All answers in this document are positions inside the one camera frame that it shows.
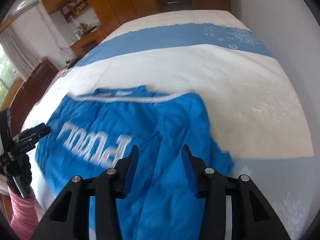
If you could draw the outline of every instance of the person's arm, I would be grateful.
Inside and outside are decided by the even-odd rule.
[[[36,198],[31,191],[29,198],[22,198],[9,187],[13,217],[10,226],[21,240],[29,240],[39,221],[36,214]]]

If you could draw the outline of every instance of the tree outside window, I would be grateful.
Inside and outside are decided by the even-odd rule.
[[[17,77],[18,73],[14,69],[13,63],[0,44],[0,105]]]

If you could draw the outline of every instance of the mattress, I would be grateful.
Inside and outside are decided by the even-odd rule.
[[[230,151],[230,174],[249,175],[292,239],[313,197],[313,148],[299,99],[278,61],[226,11],[180,11],[128,22],[62,75],[28,115],[24,128],[47,122],[62,98],[96,88],[146,85],[194,90],[205,102],[211,135]],[[46,210],[55,198],[34,160],[33,187]],[[231,239],[228,199],[226,239]]]

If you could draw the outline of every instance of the silver bolt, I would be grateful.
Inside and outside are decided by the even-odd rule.
[[[79,182],[81,180],[80,176],[74,176],[72,179],[72,182]]]
[[[213,168],[205,168],[204,172],[206,174],[213,174],[214,173],[214,169]]]
[[[241,179],[242,181],[249,181],[250,178],[249,178],[248,175],[241,175],[240,179]]]
[[[107,169],[107,174],[109,174],[109,175],[113,175],[113,174],[115,174],[116,172],[117,172],[117,170],[114,169],[114,168]]]

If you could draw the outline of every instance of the hand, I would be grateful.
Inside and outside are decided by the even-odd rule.
[[[10,167],[10,164],[8,164],[7,166],[4,167],[4,173],[5,173],[5,176],[7,177],[7,184],[9,186],[9,188],[14,193],[21,196],[21,193],[12,178],[12,176],[14,176],[14,172],[13,172],[12,168]],[[23,165],[20,168],[19,175],[20,175],[20,182],[21,182],[25,192],[27,193],[27,195],[29,195],[31,192],[30,184],[32,181],[32,173],[31,173],[31,164],[29,162],[29,156],[26,154],[23,157]]]

